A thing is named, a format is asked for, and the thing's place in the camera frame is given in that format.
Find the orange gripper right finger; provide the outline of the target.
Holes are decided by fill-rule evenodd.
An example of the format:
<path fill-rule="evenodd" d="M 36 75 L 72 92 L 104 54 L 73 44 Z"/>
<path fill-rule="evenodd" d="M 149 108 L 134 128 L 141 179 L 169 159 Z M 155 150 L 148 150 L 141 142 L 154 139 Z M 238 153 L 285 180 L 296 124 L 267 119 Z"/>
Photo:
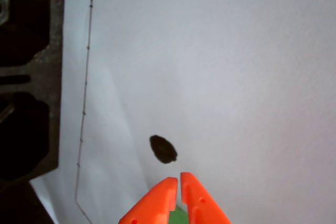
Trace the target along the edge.
<path fill-rule="evenodd" d="M 181 173 L 182 203 L 191 224 L 230 224 L 230 220 L 195 175 Z"/>

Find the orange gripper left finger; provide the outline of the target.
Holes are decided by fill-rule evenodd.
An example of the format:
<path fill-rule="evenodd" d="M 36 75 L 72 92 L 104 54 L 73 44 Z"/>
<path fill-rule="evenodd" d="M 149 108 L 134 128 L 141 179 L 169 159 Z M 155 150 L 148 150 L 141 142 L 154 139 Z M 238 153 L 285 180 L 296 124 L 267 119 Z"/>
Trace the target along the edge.
<path fill-rule="evenodd" d="M 176 208 L 178 179 L 168 177 L 148 191 L 119 221 L 119 224 L 168 224 Z"/>

